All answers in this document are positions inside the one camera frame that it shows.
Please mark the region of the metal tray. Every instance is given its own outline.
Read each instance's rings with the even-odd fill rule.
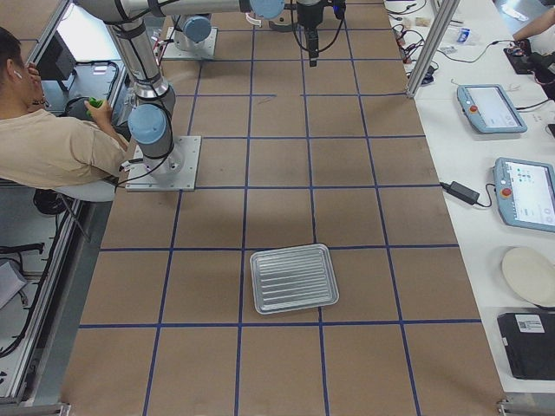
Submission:
[[[331,305],[339,299],[330,251],[323,244],[251,256],[254,306],[260,314]]]

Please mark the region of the blue joint cap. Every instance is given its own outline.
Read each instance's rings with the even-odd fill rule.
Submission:
[[[285,0],[250,0],[251,9],[266,20],[274,19],[284,11]]]
[[[162,109],[152,104],[142,104],[131,112],[127,124],[137,142],[152,145],[164,136],[167,118]]]
[[[212,24],[205,16],[191,16],[183,26],[183,34],[195,43],[204,41],[210,32],[212,32]]]

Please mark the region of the black hair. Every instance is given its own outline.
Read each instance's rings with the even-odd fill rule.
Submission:
[[[21,59],[21,43],[8,30],[0,27],[0,74],[6,68],[6,62],[11,59],[23,67]]]

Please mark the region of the white table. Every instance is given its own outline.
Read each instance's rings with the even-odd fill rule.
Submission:
[[[512,39],[493,2],[461,0],[459,11],[465,26],[480,35],[481,44],[460,47],[450,56],[473,59],[488,43]],[[412,22],[416,16],[432,16],[432,10],[427,7],[410,15]],[[412,29],[424,36],[428,32],[427,28]],[[408,39],[416,40],[417,36]],[[515,107],[545,99],[543,89],[531,76],[514,73],[503,53],[506,46],[506,42],[491,46],[473,64],[452,62],[436,54],[434,61],[440,68],[434,74],[435,81],[421,87],[415,97],[440,180],[448,183],[455,180],[473,188],[480,192],[482,204],[487,203],[485,184],[493,181],[492,167],[498,157],[555,165],[555,138],[545,129],[548,123],[555,122],[552,101],[522,114],[528,126],[528,131],[522,134],[478,134],[460,110],[455,96],[457,86],[452,80],[459,84],[500,84]],[[512,247],[527,246],[555,263],[555,234],[504,225],[495,202],[490,209],[477,209],[447,194],[445,199],[504,390],[508,393],[555,393],[555,381],[518,380],[511,375],[497,325],[497,316],[505,312],[534,308],[506,284],[500,268],[503,256]]]

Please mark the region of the green object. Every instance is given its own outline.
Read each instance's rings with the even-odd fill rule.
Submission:
[[[104,100],[97,100],[95,97],[90,97],[88,99],[88,103],[93,106],[94,108],[98,108],[102,105],[102,103],[104,102]],[[87,116],[91,117],[91,113],[90,111],[87,110]]]

